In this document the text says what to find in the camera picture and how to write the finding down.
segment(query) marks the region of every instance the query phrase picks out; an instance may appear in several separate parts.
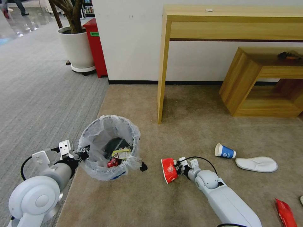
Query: gray carpet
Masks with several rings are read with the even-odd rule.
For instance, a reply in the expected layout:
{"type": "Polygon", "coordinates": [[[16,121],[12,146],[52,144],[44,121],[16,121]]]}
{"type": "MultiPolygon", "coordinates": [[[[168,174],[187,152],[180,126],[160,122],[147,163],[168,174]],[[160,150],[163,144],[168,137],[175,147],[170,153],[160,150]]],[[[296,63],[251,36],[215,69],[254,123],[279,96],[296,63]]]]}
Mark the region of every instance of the gray carpet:
{"type": "MultiPolygon", "coordinates": [[[[22,162],[67,138],[77,145],[107,91],[107,78],[84,77],[65,65],[57,29],[52,22],[0,47],[0,226],[9,221],[8,199],[22,181],[22,162]]],[[[25,175],[35,174],[27,163],[25,175]]]]}

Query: person's leg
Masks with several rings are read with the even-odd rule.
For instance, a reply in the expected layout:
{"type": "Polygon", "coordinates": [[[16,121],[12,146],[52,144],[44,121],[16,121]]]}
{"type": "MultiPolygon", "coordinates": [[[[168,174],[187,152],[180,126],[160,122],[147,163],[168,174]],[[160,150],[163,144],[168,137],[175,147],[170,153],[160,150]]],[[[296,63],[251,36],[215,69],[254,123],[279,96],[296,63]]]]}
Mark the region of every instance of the person's leg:
{"type": "Polygon", "coordinates": [[[24,8],[24,6],[22,5],[21,0],[14,0],[14,1],[17,4],[18,8],[20,9],[21,14],[22,15],[28,15],[27,12],[26,12],[26,10],[25,10],[25,8],[24,8]]]}
{"type": "Polygon", "coordinates": [[[3,12],[4,16],[7,19],[9,19],[8,8],[7,8],[7,0],[1,0],[0,8],[1,8],[1,11],[3,12]]]}

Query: red wrapper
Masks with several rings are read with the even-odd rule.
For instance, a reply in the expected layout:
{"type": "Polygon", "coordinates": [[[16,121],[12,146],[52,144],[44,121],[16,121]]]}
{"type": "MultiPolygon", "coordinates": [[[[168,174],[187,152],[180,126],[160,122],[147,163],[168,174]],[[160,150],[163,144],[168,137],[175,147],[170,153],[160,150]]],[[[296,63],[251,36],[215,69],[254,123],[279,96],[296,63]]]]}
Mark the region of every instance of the red wrapper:
{"type": "Polygon", "coordinates": [[[297,227],[296,221],[294,220],[293,212],[291,211],[289,205],[283,201],[276,199],[276,206],[283,226],[297,227]]]}
{"type": "Polygon", "coordinates": [[[118,159],[117,158],[112,158],[108,163],[107,163],[107,167],[113,167],[113,166],[118,166],[118,159]]]}
{"type": "Polygon", "coordinates": [[[174,159],[161,159],[162,170],[166,183],[170,183],[178,177],[176,168],[174,167],[174,159]]]}

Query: red trash bin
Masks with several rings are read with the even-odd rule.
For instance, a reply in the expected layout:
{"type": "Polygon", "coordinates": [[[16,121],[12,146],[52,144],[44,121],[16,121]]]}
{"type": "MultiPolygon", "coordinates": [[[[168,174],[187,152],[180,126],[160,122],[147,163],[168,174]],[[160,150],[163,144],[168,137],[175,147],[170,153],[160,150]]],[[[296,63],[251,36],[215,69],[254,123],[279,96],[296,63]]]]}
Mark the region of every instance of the red trash bin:
{"type": "Polygon", "coordinates": [[[107,70],[102,51],[101,41],[97,28],[96,19],[93,18],[83,25],[86,29],[89,45],[91,47],[92,56],[94,58],[98,77],[107,76],[107,70]]]}

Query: potted plant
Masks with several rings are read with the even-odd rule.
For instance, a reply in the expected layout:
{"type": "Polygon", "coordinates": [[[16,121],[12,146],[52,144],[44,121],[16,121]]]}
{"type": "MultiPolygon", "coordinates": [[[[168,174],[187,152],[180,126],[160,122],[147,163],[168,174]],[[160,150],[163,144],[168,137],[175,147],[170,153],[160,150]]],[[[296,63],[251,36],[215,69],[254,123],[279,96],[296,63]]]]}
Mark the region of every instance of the potted plant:
{"type": "Polygon", "coordinates": [[[50,0],[63,10],[69,27],[59,29],[61,41],[71,62],[72,70],[89,72],[95,69],[92,52],[85,28],[81,26],[81,8],[83,0],[50,0]]]}

